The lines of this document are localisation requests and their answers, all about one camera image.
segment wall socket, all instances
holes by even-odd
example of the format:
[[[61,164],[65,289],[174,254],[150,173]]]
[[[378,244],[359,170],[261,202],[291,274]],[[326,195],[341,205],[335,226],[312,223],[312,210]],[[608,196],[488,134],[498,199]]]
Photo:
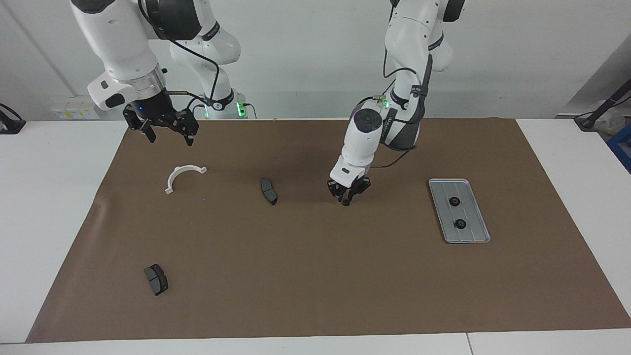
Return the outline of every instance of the wall socket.
[[[98,108],[93,102],[64,102],[54,104],[52,112],[58,119],[92,121],[99,120]]]

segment black cable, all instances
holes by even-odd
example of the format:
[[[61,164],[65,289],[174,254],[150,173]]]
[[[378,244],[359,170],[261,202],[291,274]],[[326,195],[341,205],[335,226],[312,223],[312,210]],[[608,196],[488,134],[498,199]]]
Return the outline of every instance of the black cable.
[[[392,16],[394,15],[394,5],[392,5],[392,8],[390,9],[390,17],[388,18],[388,23],[390,23],[390,21],[392,21]],[[384,54],[384,78],[386,77],[386,62],[388,60],[388,48],[385,48],[385,54]]]
[[[392,81],[392,83],[390,83],[390,85],[388,85],[388,87],[384,90],[384,92],[381,93],[381,95],[385,95],[386,92],[388,92],[388,90],[390,90],[390,88],[394,85],[394,83],[396,83],[396,79]]]
[[[206,105],[197,105],[197,106],[193,107],[193,110],[192,110],[192,112],[193,112],[193,116],[195,115],[195,110],[196,110],[196,109],[198,109],[198,108],[200,108],[200,107],[204,107],[204,108],[205,108],[205,107],[206,107]]]
[[[197,101],[197,99],[193,97],[191,99],[191,101],[189,101],[189,104],[186,105],[186,109],[191,109],[191,106],[193,105],[193,102],[195,102],[195,101]]]
[[[191,97],[193,97],[193,99],[186,106],[187,110],[191,109],[192,103],[197,101],[197,100],[203,102],[204,105],[208,105],[208,103],[204,99],[202,99],[201,97],[195,95],[194,93],[190,93],[188,91],[167,91],[166,94],[169,95],[169,96],[191,96]]]
[[[366,97],[366,98],[362,99],[360,102],[358,102],[358,103],[357,103],[357,105],[355,105],[355,107],[357,107],[357,106],[359,106],[359,105],[363,104],[364,102],[366,102],[366,101],[368,101],[368,100],[372,100],[372,96],[368,96],[368,97]]]
[[[151,19],[149,19],[149,16],[148,16],[148,15],[147,15],[147,13],[144,11],[144,8],[143,8],[143,5],[142,5],[142,2],[141,2],[141,1],[138,1],[138,8],[140,9],[140,13],[143,15],[143,17],[145,18],[145,20],[146,20],[146,21],[147,21],[147,22],[151,25],[151,27],[153,27],[153,29],[154,29],[156,32],[160,32],[160,33],[162,33],[162,35],[163,35],[163,36],[164,36],[164,37],[165,37],[165,38],[166,38],[169,42],[171,42],[171,43],[173,43],[174,45],[176,45],[177,47],[181,48],[183,51],[186,51],[186,52],[191,53],[192,55],[194,55],[194,56],[196,56],[196,57],[199,57],[199,58],[201,58],[201,59],[204,59],[205,61],[207,61],[207,62],[209,62],[209,63],[211,63],[212,65],[214,65],[214,66],[215,66],[215,68],[217,69],[217,70],[216,70],[216,73],[215,73],[215,81],[213,82],[213,89],[210,91],[210,97],[208,98],[209,102],[210,102],[210,103],[212,103],[212,102],[213,102],[213,97],[215,96],[215,88],[217,87],[217,82],[219,81],[219,64],[217,64],[217,62],[216,62],[216,61],[214,61],[214,60],[212,60],[212,59],[210,59],[210,58],[208,58],[208,57],[205,57],[205,56],[203,56],[203,55],[201,55],[201,54],[199,54],[199,53],[197,53],[197,52],[195,52],[195,51],[193,51],[193,50],[191,50],[191,49],[188,49],[188,48],[184,47],[183,45],[181,45],[181,44],[177,43],[176,41],[174,41],[174,40],[172,40],[172,39],[168,38],[168,37],[167,37],[167,35],[165,34],[165,32],[164,32],[162,29],[158,28],[156,25],[154,25],[154,24],[153,24],[153,22],[151,21]]]
[[[15,112],[12,108],[10,108],[9,106],[7,106],[5,104],[0,104],[0,107],[3,107],[5,110],[9,111],[10,113],[12,113],[12,115],[17,117],[20,121],[22,121],[22,117],[17,112]]]
[[[252,108],[252,110],[254,111],[254,118],[255,119],[259,119],[259,116],[256,114],[256,107],[254,107],[254,105],[252,104],[243,104],[244,107],[250,106]]]
[[[624,104],[625,102],[629,101],[629,99],[631,99],[631,95],[630,95],[629,97],[627,97],[626,99],[624,99],[624,100],[622,100],[622,101],[619,101],[617,104],[613,105],[611,108],[618,107],[618,106],[620,106],[620,105]],[[583,116],[586,116],[586,115],[588,115],[588,114],[592,114],[592,113],[594,113],[594,112],[596,112],[596,111],[585,112],[585,113],[583,113],[583,114],[579,114],[578,116],[574,116],[574,117],[572,117],[572,118],[570,118],[570,119],[577,119],[577,118],[581,118],[581,117],[583,117]]]
[[[371,166],[371,169],[387,169],[391,166],[393,166],[394,164],[397,164],[401,159],[403,159],[403,157],[405,157],[408,153],[410,153],[412,150],[414,150],[416,147],[406,150],[405,152],[403,152],[403,154],[401,154],[400,157],[398,157],[394,162],[391,162],[388,165],[375,165],[375,166]]]
[[[624,104],[625,102],[629,101],[629,99],[631,99],[631,95],[629,97],[627,97],[626,99],[620,101],[619,103],[613,105],[612,107],[618,107],[618,106]]]
[[[390,74],[388,74],[388,75],[384,76],[384,78],[388,79],[388,78],[389,78],[389,77],[391,77],[392,75],[395,75],[396,73],[398,73],[398,72],[400,72],[400,71],[403,71],[403,70],[409,71],[410,73],[413,73],[414,75],[416,75],[416,70],[411,69],[411,68],[408,68],[408,67],[404,67],[404,68],[399,68],[399,69],[397,69],[397,70],[393,71],[392,73],[390,73]]]

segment white plastic clip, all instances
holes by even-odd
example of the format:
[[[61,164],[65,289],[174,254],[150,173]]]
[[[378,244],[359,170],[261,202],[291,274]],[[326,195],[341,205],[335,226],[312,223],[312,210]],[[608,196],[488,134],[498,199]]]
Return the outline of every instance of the white plastic clip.
[[[167,195],[171,195],[173,193],[173,182],[175,181],[175,178],[177,178],[177,176],[179,176],[180,174],[186,171],[197,171],[200,174],[205,174],[206,171],[208,171],[208,169],[206,167],[198,167],[196,165],[176,167],[175,170],[173,170],[173,173],[171,173],[171,176],[168,177],[168,181],[167,181],[168,188],[164,190],[164,192],[166,192]]]

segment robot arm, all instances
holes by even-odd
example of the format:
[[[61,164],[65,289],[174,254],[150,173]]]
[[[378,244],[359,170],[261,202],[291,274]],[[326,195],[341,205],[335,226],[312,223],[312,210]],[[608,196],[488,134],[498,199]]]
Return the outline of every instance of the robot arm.
[[[396,81],[388,96],[369,98],[353,110],[342,154],[329,181],[329,190],[339,202],[349,191],[345,205],[370,186],[366,174],[380,143],[404,153],[415,148],[434,67],[430,51],[440,59],[436,69],[446,69],[453,51],[444,42],[442,22],[457,19],[464,4],[463,0],[391,1],[395,9],[386,32],[386,48],[396,65]]]
[[[217,22],[208,0],[201,0],[201,3],[204,16],[202,30],[192,40],[179,41],[179,44],[205,57],[213,58],[218,66],[238,61],[241,56],[238,40]],[[204,88],[205,99],[210,104],[210,107],[206,108],[209,118],[246,118],[245,96],[232,88],[224,69],[219,68],[217,72],[215,65],[173,43],[170,51],[176,63],[189,68],[197,75]]]
[[[88,86],[97,106],[109,110],[127,105],[123,115],[130,129],[139,130],[151,142],[156,139],[151,127],[160,126],[182,134],[187,144],[192,145],[199,125],[189,109],[174,109],[169,97],[173,92],[166,89],[163,70],[150,51],[142,24],[144,19],[138,13],[158,29],[156,34],[161,39],[197,43],[199,38],[200,43],[204,43],[203,48],[193,49],[194,52],[217,57],[227,52],[220,61],[230,62],[231,57],[236,61],[240,54],[239,43],[229,33],[221,32],[208,0],[71,0],[71,5],[90,47],[105,66],[105,73]],[[213,38],[203,40],[212,33],[216,37],[214,41]],[[220,45],[221,40],[228,44]],[[203,75],[203,82],[213,76],[210,71],[201,69],[198,73]],[[226,83],[229,86],[225,72],[223,74],[217,78],[220,89]],[[212,92],[207,95],[212,99]]]

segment black knob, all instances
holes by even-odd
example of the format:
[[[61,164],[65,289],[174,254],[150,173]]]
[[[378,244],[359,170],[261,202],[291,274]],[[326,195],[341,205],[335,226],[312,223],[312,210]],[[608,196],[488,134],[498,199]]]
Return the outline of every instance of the black knob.
[[[465,229],[465,228],[467,228],[467,222],[465,222],[464,219],[456,220],[456,223],[454,223],[454,225],[458,229]]]
[[[458,197],[452,197],[449,199],[449,204],[453,207],[458,207],[460,206],[460,199]]]

